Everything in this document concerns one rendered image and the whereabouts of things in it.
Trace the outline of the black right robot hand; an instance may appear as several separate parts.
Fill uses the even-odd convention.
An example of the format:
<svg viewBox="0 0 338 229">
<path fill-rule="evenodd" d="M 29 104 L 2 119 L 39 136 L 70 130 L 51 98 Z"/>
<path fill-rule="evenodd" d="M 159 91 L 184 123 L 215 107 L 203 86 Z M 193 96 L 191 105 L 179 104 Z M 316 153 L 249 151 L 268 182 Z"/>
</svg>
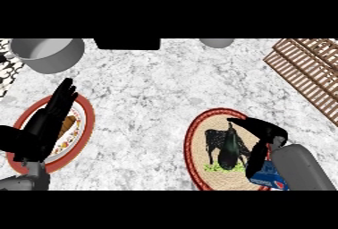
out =
<svg viewBox="0 0 338 229">
<path fill-rule="evenodd" d="M 246 119 L 229 118 L 229 121 L 244 127 L 259 137 L 246 168 L 247 179 L 252 179 L 262 170 L 269 150 L 275 150 L 285 145 L 288 132 L 274 123 L 253 117 Z"/>
</svg>

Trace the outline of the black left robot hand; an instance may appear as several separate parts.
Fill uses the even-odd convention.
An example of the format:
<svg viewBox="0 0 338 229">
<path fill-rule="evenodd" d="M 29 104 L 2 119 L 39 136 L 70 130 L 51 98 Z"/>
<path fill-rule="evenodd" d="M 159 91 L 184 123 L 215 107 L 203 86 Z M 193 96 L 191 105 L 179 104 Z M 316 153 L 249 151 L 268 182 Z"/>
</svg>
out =
<svg viewBox="0 0 338 229">
<path fill-rule="evenodd" d="M 15 162 L 43 162 L 57 145 L 63 123 L 79 96 L 73 78 L 60 84 L 45 108 L 32 117 L 24 129 L 0 125 L 0 150 L 14 154 Z"/>
</svg>

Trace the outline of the dark eggplant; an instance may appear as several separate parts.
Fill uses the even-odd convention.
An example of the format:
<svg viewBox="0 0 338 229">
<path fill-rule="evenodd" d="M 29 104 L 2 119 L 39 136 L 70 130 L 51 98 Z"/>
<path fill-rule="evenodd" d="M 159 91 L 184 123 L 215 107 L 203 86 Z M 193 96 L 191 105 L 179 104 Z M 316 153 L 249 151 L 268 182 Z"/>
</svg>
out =
<svg viewBox="0 0 338 229">
<path fill-rule="evenodd" d="M 219 152 L 219 165 L 225 170 L 235 168 L 240 155 L 238 135 L 232 124 L 229 124 L 228 135 Z"/>
</svg>

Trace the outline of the brown wooden tiered shelf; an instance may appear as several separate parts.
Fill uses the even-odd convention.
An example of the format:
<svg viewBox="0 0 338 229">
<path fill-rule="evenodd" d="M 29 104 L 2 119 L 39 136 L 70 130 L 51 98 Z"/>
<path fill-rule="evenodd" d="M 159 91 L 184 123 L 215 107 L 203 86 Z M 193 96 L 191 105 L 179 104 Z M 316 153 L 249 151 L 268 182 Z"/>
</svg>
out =
<svg viewBox="0 0 338 229">
<path fill-rule="evenodd" d="M 338 127 L 338 42 L 283 38 L 265 62 Z"/>
</svg>

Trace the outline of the brown food piece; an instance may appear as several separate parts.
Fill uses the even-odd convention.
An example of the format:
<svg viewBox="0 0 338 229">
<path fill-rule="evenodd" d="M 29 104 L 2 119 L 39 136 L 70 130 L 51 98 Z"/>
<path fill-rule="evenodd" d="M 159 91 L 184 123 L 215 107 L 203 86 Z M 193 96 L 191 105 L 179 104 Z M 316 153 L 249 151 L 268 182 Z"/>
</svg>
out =
<svg viewBox="0 0 338 229">
<path fill-rule="evenodd" d="M 77 118 L 74 115 L 69 116 L 66 118 L 66 121 L 63 123 L 63 128 L 61 128 L 61 131 L 60 131 L 60 134 L 58 134 L 58 137 L 63 137 L 63 135 L 66 134 L 66 132 L 70 130 L 73 124 L 76 123 L 77 121 Z"/>
</svg>

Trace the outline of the red rimmed patterned plate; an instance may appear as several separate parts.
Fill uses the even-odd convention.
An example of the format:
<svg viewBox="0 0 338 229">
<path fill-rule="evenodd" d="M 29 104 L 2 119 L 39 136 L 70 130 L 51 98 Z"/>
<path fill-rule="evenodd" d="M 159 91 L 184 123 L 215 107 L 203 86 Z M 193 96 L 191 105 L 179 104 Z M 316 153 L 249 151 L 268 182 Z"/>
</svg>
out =
<svg viewBox="0 0 338 229">
<path fill-rule="evenodd" d="M 51 97 L 52 96 L 48 96 L 32 105 L 15 122 L 15 128 L 24 129 L 38 110 L 46 107 Z M 49 174 L 60 170 L 79 156 L 92 137 L 95 129 L 95 109 L 91 101 L 82 95 L 79 95 L 74 101 L 69 116 L 71 115 L 76 116 L 77 121 L 63 137 L 60 137 L 52 154 L 45 160 L 45 168 Z M 20 174 L 29 173 L 27 167 L 24 167 L 20 162 L 14 161 L 14 154 L 9 152 L 7 153 L 7 160 Z"/>
</svg>

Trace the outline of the black and white patterned cloth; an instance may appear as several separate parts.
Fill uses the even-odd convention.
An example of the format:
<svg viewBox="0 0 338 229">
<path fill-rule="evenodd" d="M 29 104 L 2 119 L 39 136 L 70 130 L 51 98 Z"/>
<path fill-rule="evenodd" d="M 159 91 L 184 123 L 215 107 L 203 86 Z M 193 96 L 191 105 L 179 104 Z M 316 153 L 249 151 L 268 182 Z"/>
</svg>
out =
<svg viewBox="0 0 338 229">
<path fill-rule="evenodd" d="M 9 51 L 9 40 L 7 38 L 0 38 L 0 57 L 4 55 L 12 55 Z M 15 83 L 23 67 L 24 63 L 18 58 L 9 58 L 0 63 L 0 101 L 7 97 L 7 93 Z"/>
</svg>

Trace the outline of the grey pot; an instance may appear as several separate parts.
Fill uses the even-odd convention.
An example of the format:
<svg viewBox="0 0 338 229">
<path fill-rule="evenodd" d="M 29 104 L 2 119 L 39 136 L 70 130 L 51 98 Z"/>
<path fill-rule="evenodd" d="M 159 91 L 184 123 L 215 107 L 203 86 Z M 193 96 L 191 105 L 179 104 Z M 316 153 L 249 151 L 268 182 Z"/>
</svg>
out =
<svg viewBox="0 0 338 229">
<path fill-rule="evenodd" d="M 64 72 L 82 60 L 82 38 L 12 38 L 7 58 L 17 57 L 43 74 Z"/>
</svg>

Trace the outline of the black appliance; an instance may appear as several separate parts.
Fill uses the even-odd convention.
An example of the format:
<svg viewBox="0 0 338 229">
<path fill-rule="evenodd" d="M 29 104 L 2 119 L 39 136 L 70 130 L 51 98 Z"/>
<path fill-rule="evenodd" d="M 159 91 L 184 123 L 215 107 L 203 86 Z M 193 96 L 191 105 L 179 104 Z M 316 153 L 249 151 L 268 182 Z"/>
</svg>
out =
<svg viewBox="0 0 338 229">
<path fill-rule="evenodd" d="M 101 49 L 110 50 L 159 50 L 160 38 L 97 38 L 95 43 Z"/>
</svg>

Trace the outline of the grey round container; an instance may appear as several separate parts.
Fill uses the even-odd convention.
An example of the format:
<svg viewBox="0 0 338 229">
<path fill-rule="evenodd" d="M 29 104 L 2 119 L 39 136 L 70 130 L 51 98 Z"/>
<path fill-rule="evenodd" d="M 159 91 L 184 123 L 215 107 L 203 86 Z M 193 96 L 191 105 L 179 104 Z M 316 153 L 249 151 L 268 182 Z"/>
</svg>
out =
<svg viewBox="0 0 338 229">
<path fill-rule="evenodd" d="M 213 48 L 225 48 L 228 47 L 234 39 L 232 38 L 201 38 L 200 41 Z"/>
</svg>

